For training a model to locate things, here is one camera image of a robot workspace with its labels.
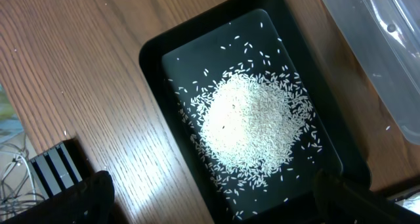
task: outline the rectangular black tray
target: rectangular black tray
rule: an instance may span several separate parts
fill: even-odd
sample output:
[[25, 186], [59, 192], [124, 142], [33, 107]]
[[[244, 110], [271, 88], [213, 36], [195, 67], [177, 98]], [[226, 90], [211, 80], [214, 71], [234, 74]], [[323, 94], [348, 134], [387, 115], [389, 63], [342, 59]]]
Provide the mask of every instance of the rectangular black tray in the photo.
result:
[[[260, 35], [254, 34], [259, 30], [260, 22], [264, 23], [266, 31], [260, 32]], [[234, 40], [236, 34], [241, 36], [241, 41]], [[237, 197], [238, 202], [241, 202], [239, 210], [246, 210], [247, 213], [255, 210], [259, 213], [243, 216], [242, 222], [315, 221], [318, 213], [311, 193], [311, 179], [316, 170], [322, 168], [342, 175], [367, 188], [371, 177], [284, 0], [228, 0], [147, 42], [140, 52], [140, 67], [214, 221], [236, 222], [239, 220], [232, 221], [232, 215], [238, 207], [233, 206], [230, 200], [228, 202], [223, 194], [216, 192], [208, 170], [190, 142], [190, 134], [197, 131], [192, 131], [189, 125], [181, 122], [179, 107], [186, 110], [188, 105], [183, 107], [177, 103], [179, 100], [188, 103], [190, 97], [198, 95], [196, 85], [191, 82], [197, 80], [199, 83], [205, 82], [207, 86], [212, 84], [212, 79], [220, 80], [224, 70], [240, 61], [243, 42], [250, 39], [264, 52], [269, 49], [281, 50], [279, 55], [270, 54], [273, 66], [255, 63], [250, 74], [264, 73], [265, 70], [280, 74], [282, 69], [279, 65], [284, 64], [289, 66], [291, 74], [299, 73], [317, 113], [314, 124], [323, 141], [323, 151], [302, 151], [301, 144], [306, 147], [308, 143], [308, 139], [302, 137], [301, 144], [296, 143], [293, 148], [294, 159], [290, 167], [294, 171], [283, 172], [284, 182], [280, 182], [278, 176], [272, 177], [268, 181], [269, 191], [265, 195], [247, 192]], [[229, 55], [220, 49], [221, 45], [231, 49]], [[252, 53], [249, 50], [250, 57], [258, 54], [257, 51]], [[210, 71], [208, 77], [203, 75], [204, 68]], [[178, 86], [185, 87], [188, 93], [176, 96], [174, 91], [177, 91]], [[316, 163], [308, 161], [308, 156], [313, 156]], [[289, 198], [287, 203], [283, 202], [285, 197]]]

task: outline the clear plastic container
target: clear plastic container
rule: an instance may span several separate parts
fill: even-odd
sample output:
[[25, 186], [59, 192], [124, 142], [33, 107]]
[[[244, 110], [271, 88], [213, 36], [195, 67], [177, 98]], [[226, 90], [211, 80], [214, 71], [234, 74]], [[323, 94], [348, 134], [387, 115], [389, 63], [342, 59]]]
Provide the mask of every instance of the clear plastic container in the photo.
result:
[[406, 139], [420, 145], [420, 0], [323, 0]]

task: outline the brown wooden surface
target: brown wooden surface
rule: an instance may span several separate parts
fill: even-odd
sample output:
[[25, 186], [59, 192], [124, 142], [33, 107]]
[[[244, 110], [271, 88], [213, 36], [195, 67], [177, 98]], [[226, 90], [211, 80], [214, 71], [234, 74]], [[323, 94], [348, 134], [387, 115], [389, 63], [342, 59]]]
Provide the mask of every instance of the brown wooden surface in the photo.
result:
[[[225, 0], [0, 0], [0, 83], [38, 153], [78, 136], [130, 222], [211, 217], [138, 66], [155, 35]], [[411, 145], [321, 0], [286, 0], [383, 190], [420, 174]]]

